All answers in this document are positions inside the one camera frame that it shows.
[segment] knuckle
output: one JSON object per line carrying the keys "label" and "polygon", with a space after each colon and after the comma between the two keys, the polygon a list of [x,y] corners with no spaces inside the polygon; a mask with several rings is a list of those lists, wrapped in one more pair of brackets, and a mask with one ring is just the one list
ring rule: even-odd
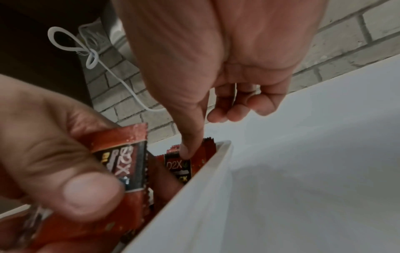
{"label": "knuckle", "polygon": [[73,167],[91,155],[73,139],[49,137],[28,146],[20,161],[26,177],[51,174]]}

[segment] brick wall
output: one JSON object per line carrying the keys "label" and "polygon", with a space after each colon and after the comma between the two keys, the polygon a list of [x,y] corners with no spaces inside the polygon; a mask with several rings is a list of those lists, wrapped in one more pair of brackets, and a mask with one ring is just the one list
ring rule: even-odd
{"label": "brick wall", "polygon": [[[400,53],[400,0],[331,0],[310,51],[293,75],[289,92],[315,85]],[[161,106],[150,96],[139,70],[109,49],[101,60],[132,87],[150,108]],[[171,116],[144,111],[125,87],[102,66],[84,69],[95,110],[125,126],[149,124],[149,142],[175,135]],[[215,105],[211,92],[208,111]]]}

